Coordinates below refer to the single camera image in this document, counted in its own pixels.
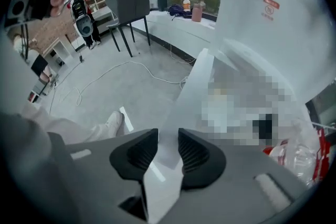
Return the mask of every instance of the person's leg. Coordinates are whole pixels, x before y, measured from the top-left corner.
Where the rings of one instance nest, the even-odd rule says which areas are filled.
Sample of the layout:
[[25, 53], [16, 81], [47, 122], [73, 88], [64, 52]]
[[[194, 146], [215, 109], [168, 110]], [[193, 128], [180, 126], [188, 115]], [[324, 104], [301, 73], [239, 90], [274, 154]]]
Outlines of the person's leg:
[[43, 70], [43, 73], [46, 74], [48, 77], [52, 77], [53, 74], [51, 74], [50, 66], [47, 65], [46, 68]]
[[93, 43], [91, 36], [83, 37], [83, 39], [85, 40], [86, 46], [88, 46], [90, 48], [92, 46], [92, 43]]
[[65, 144], [77, 144], [113, 138], [116, 136], [122, 123], [122, 114], [119, 111], [115, 111], [111, 114], [106, 124], [96, 125], [89, 130], [71, 120], [50, 116], [41, 105], [32, 104], [29, 101], [26, 102], [21, 116], [35, 121], [46, 132], [59, 134]]
[[92, 38], [93, 38], [94, 41], [96, 41], [99, 44], [100, 43], [100, 36], [99, 36], [97, 23], [94, 20], [92, 14], [89, 14], [89, 16], [90, 16], [91, 20], [93, 21], [93, 23], [92, 23], [92, 27], [93, 27]]
[[44, 74], [43, 72], [40, 75], [40, 79], [42, 79], [46, 83], [49, 82], [49, 77], [46, 74]]

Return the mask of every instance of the white sneaker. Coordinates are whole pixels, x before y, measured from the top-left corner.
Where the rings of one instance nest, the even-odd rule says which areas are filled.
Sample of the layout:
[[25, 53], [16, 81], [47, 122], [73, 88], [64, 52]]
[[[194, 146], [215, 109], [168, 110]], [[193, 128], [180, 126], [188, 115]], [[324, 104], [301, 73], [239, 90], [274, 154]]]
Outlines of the white sneaker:
[[109, 128], [109, 137], [115, 137], [123, 120], [123, 115], [119, 111], [114, 111], [105, 125]]

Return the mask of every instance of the bottle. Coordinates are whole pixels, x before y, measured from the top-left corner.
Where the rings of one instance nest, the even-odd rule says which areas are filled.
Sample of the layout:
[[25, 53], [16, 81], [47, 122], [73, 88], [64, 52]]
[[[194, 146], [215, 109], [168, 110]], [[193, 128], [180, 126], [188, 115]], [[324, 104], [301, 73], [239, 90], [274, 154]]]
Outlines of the bottle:
[[183, 10], [185, 12], [190, 12], [190, 0], [183, 1]]
[[205, 5], [204, 1], [201, 0], [199, 4], [201, 5], [202, 10], [205, 10], [206, 5]]
[[194, 4], [191, 20], [194, 22], [200, 22], [202, 20], [202, 11], [203, 9], [200, 4]]
[[279, 165], [283, 165], [294, 173], [307, 187], [313, 185], [314, 171], [317, 169], [317, 155], [310, 148], [299, 143], [295, 138], [290, 138], [263, 151]]

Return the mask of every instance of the concrete floor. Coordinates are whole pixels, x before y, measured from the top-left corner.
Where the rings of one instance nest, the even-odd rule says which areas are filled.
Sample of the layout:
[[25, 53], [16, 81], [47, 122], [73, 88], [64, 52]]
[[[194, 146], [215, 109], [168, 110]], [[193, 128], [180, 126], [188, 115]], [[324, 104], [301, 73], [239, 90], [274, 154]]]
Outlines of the concrete floor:
[[[121, 52], [117, 51], [109, 34], [102, 38], [102, 43], [93, 50], [82, 49], [84, 63], [80, 63], [70, 74], [71, 69], [79, 63], [78, 58], [69, 67], [62, 67], [59, 82], [52, 103], [51, 115], [70, 119], [83, 127], [92, 128], [96, 124], [105, 123], [109, 115], [122, 106], [131, 121], [133, 131], [160, 128], [170, 108], [179, 96], [179, 84], [170, 84], [156, 80], [140, 65], [128, 62], [116, 67], [102, 78], [91, 84], [82, 93], [82, 102], [76, 105], [78, 93], [88, 83], [98, 78], [115, 65], [126, 61], [139, 62], [147, 66], [154, 76], [167, 81], [180, 82], [188, 76], [191, 66], [176, 62], [170, 52], [151, 40], [151, 47], [143, 35], [134, 32], [135, 43], [131, 32], [124, 28], [133, 58], [127, 52], [119, 32], [115, 37]], [[49, 111], [54, 90], [51, 90], [42, 101]], [[121, 132], [128, 133], [127, 126]]]

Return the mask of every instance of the white pants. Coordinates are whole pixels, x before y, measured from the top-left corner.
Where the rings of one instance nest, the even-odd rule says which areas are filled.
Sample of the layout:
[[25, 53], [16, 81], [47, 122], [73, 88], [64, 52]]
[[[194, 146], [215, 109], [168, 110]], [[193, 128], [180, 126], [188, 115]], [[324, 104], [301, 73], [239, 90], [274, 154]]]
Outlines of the white pants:
[[50, 116], [41, 105], [32, 104], [29, 101], [26, 102], [21, 116], [35, 121], [45, 132], [59, 134], [65, 144], [77, 144], [114, 137], [105, 124], [96, 125], [89, 130], [73, 121]]

